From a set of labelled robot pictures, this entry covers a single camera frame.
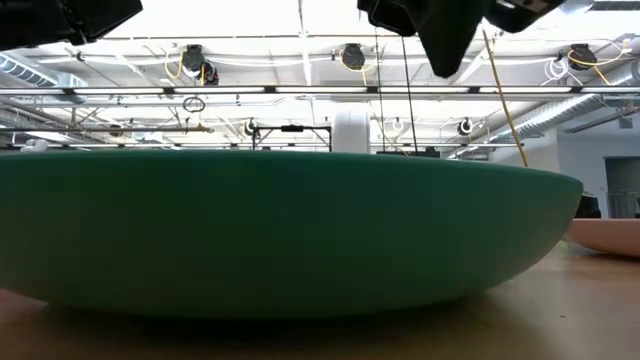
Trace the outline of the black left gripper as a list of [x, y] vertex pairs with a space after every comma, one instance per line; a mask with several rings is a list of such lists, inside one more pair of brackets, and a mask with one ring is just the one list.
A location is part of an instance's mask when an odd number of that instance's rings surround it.
[[94, 43], [142, 11], [141, 0], [0, 0], [0, 50]]

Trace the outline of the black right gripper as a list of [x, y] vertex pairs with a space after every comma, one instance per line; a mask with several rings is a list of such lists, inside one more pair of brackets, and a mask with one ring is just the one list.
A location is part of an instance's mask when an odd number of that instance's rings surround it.
[[[419, 35], [433, 73], [449, 78], [458, 71], [483, 17], [505, 32], [517, 33], [564, 2], [495, 0], [488, 11], [488, 0], [424, 0], [425, 19]], [[417, 33], [407, 0], [357, 0], [357, 8], [367, 14], [369, 23], [374, 27], [400, 36]]]

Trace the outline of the large dark green plate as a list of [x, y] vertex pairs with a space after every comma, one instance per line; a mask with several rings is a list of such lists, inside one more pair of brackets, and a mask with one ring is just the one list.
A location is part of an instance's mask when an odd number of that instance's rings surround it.
[[154, 317], [416, 308], [529, 269], [582, 192], [555, 172], [420, 157], [0, 155], [0, 289]]

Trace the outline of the opaque pink plate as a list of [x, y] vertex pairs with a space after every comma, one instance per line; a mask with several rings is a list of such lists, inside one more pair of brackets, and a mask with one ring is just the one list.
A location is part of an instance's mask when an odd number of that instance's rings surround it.
[[604, 253], [640, 258], [640, 219], [582, 219], [572, 221], [572, 243]]

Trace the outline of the white round pillar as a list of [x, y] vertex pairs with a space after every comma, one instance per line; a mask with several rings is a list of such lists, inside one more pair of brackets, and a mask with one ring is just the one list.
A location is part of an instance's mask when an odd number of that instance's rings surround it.
[[338, 112], [332, 124], [332, 150], [339, 153], [370, 152], [369, 113], [363, 110]]

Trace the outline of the black perforated computer box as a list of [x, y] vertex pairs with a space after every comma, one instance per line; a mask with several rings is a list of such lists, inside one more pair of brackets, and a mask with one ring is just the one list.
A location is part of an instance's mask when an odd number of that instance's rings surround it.
[[405, 150], [405, 149], [390, 149], [390, 150], [381, 150], [376, 152], [377, 155], [394, 155], [394, 156], [404, 156], [404, 157], [425, 157], [425, 158], [440, 158], [441, 153], [437, 151], [434, 147], [425, 147], [424, 149], [415, 150]]

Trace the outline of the black office chair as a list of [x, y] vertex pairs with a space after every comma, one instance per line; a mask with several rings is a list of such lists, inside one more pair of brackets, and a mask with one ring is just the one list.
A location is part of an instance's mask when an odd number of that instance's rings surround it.
[[578, 204], [575, 214], [576, 218], [601, 218], [601, 210], [598, 198], [594, 195], [584, 193]]

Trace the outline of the grey door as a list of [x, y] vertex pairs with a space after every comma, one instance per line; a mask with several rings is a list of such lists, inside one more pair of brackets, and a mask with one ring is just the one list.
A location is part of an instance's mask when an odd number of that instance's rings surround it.
[[640, 157], [605, 159], [610, 218], [640, 219]]

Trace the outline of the silver ventilation duct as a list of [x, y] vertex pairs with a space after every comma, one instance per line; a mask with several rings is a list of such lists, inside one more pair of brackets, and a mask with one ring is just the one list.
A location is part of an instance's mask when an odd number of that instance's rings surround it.
[[587, 84], [579, 88], [575, 96], [545, 103], [517, 117], [514, 120], [515, 131], [523, 139], [526, 135], [544, 132], [576, 116], [603, 107], [605, 96], [640, 93], [640, 59], [615, 69], [609, 82], [611, 86], [597, 82]]
[[0, 52], [0, 75], [18, 81], [21, 87], [0, 87], [3, 96], [51, 95], [62, 101], [83, 104], [87, 97], [75, 88], [87, 87], [88, 83], [74, 74], [48, 69], [35, 61], [12, 52]]

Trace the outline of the black gantry frame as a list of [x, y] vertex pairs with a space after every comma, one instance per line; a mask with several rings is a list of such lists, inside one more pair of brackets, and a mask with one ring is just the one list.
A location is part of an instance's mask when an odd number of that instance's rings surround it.
[[[279, 131], [282, 133], [302, 133], [304, 131], [311, 131], [315, 134], [321, 142], [328, 148], [329, 152], [333, 151], [333, 128], [331, 126], [305, 126], [305, 125], [281, 125], [281, 126], [258, 126], [252, 125], [251, 130], [251, 149], [255, 150], [259, 144], [266, 140], [273, 131]], [[328, 133], [328, 139], [325, 140], [318, 132], [326, 131]]]

